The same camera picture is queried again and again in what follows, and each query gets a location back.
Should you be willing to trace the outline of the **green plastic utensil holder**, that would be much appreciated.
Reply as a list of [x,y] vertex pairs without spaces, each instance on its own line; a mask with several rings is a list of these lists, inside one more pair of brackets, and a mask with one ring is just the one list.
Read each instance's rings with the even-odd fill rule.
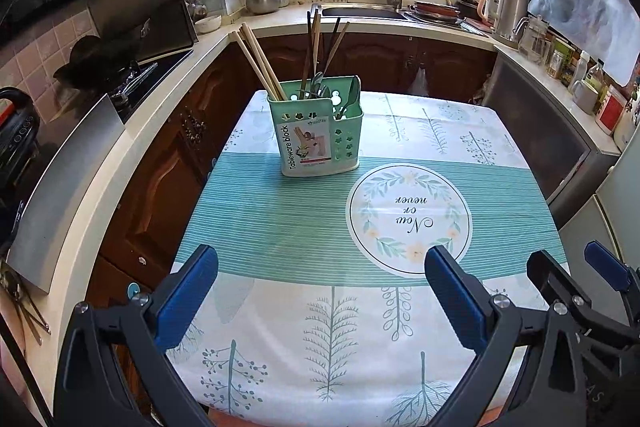
[[286,100],[268,100],[283,176],[329,176],[359,166],[360,95],[342,119],[334,118],[348,97],[352,77],[323,78],[321,86],[329,93],[321,98],[300,96],[302,83],[285,81],[281,86]]

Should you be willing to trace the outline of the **metal spoon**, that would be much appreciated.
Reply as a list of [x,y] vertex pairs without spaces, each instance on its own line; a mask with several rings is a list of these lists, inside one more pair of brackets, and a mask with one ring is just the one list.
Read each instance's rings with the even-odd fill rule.
[[340,109],[336,112],[334,118],[336,120],[340,120],[345,116],[346,110],[349,109],[350,106],[354,105],[359,98],[360,95],[360,79],[358,76],[352,77],[352,81],[349,85],[348,97],[344,104],[340,107]]

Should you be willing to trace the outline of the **light chopstick red end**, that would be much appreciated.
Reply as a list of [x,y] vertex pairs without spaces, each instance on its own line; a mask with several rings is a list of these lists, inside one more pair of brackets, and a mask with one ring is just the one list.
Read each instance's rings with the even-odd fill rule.
[[242,25],[240,26],[240,33],[242,34],[243,37],[249,38],[250,42],[254,44],[254,47],[257,49],[260,57],[262,58],[262,60],[264,61],[265,65],[267,67],[267,72],[270,75],[272,82],[274,83],[274,85],[277,88],[279,101],[285,101],[286,100],[286,95],[285,95],[284,90],[283,90],[283,88],[281,86],[281,83],[280,83],[277,75],[274,73],[274,70],[271,67],[270,63],[269,63],[265,52],[262,50],[262,46],[259,44],[258,39],[256,38],[256,36],[254,34],[254,31],[252,31],[252,28],[250,28],[250,26],[248,26],[247,23],[242,23]]

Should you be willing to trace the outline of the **light wooden chopstick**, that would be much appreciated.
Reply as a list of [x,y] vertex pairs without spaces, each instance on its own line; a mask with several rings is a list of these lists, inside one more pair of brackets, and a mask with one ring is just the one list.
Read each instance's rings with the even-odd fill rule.
[[260,57],[257,49],[254,47],[254,44],[250,42],[249,38],[243,37],[238,30],[233,31],[232,36],[245,56],[247,63],[250,64],[250,68],[253,69],[258,81],[267,91],[271,100],[279,101],[277,88],[272,82],[271,77],[267,72],[267,67]]

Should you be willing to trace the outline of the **black chopstick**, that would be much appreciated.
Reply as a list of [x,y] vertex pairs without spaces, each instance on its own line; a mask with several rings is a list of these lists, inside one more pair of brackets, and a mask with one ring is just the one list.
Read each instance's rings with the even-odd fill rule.
[[324,61],[322,63],[322,67],[320,69],[320,72],[322,75],[326,74],[326,71],[328,70],[329,64],[330,64],[330,60],[333,56],[334,53],[334,46],[335,43],[337,42],[337,36],[338,36],[338,28],[340,27],[340,23],[341,23],[341,17],[337,17],[335,24],[333,26],[333,30],[331,32],[331,37],[329,40],[329,46],[326,49],[326,54],[324,54]]

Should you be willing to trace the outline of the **leaf print tablecloth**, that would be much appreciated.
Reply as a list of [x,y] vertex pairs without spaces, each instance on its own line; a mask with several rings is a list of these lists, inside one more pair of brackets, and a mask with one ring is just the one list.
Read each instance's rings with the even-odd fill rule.
[[544,300],[531,253],[563,260],[540,188],[498,115],[366,92],[359,166],[283,176],[269,144],[222,151],[176,256],[219,272],[170,361],[198,402],[265,426],[417,426],[473,360],[428,286],[442,245],[491,294]]

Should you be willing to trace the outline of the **plastic bag on cabinet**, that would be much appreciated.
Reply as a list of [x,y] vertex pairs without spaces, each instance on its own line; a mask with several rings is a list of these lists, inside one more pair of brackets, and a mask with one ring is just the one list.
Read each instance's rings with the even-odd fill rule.
[[413,82],[410,84],[408,93],[415,96],[425,96],[425,98],[430,96],[424,67],[419,67],[416,70],[416,77],[414,77]]

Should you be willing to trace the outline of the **glass pitcher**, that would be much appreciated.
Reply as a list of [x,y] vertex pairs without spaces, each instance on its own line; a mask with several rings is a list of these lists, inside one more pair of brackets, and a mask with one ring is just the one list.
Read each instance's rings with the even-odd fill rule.
[[548,52],[547,32],[549,24],[539,16],[521,18],[514,32],[520,37],[518,52],[534,64],[540,65]]

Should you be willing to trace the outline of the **steel electric kettle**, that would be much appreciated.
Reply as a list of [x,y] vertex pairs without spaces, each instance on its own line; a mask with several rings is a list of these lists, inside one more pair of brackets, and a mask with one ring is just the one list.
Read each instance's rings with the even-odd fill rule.
[[492,38],[516,48],[529,0],[478,0],[477,14],[491,27]]

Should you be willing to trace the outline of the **black gas stove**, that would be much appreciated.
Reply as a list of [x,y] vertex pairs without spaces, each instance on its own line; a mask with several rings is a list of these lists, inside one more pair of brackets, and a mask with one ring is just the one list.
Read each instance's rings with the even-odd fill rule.
[[191,54],[191,50],[186,50],[125,69],[122,83],[108,94],[120,119],[126,122],[166,76]]

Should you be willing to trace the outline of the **red frying pan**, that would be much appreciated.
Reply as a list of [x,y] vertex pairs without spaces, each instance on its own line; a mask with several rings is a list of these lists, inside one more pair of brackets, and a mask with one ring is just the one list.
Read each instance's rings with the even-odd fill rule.
[[460,13],[457,8],[451,5],[438,4],[425,1],[416,1],[413,3],[413,11],[425,16],[443,18],[458,18]]

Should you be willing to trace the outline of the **black wok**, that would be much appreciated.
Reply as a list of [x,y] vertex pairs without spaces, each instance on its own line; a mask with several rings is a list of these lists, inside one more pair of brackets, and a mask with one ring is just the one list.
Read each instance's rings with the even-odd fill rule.
[[146,20],[112,40],[89,36],[80,38],[70,52],[70,60],[53,74],[53,78],[80,91],[108,91],[111,78],[122,67],[136,60],[144,39],[158,25],[163,12],[186,0],[170,0],[155,9]]

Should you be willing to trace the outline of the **white small bowl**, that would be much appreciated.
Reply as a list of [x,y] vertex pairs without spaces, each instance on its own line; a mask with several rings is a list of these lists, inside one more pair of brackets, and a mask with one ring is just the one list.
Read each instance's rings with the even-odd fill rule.
[[198,35],[206,35],[210,32],[216,31],[221,28],[222,25],[222,16],[221,15],[211,15],[208,17],[201,18],[194,23],[194,28]]

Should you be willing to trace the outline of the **steel appliance side panel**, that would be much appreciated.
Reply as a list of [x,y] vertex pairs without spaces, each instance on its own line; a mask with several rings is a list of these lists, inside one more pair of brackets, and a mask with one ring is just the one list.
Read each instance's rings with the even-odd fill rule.
[[136,47],[134,58],[153,58],[192,48],[195,30],[184,0],[87,0],[96,30],[106,42]]

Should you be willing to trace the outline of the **steel mixing bowl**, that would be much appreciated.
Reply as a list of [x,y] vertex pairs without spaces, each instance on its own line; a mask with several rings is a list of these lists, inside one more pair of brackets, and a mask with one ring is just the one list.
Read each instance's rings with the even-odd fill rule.
[[245,9],[253,15],[265,15],[279,11],[290,4],[290,0],[245,0]]

